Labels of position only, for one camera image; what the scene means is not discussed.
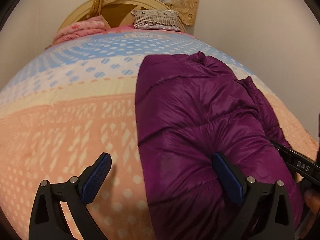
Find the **person's right hand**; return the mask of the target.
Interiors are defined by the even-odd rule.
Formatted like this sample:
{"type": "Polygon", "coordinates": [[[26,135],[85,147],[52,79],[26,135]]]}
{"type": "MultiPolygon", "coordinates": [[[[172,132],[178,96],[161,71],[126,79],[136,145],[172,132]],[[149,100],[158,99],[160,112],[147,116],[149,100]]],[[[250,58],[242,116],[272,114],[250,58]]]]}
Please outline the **person's right hand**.
{"type": "Polygon", "coordinates": [[[306,205],[310,208],[314,215],[318,215],[320,207],[320,195],[315,190],[308,189],[304,193],[306,205]]]}

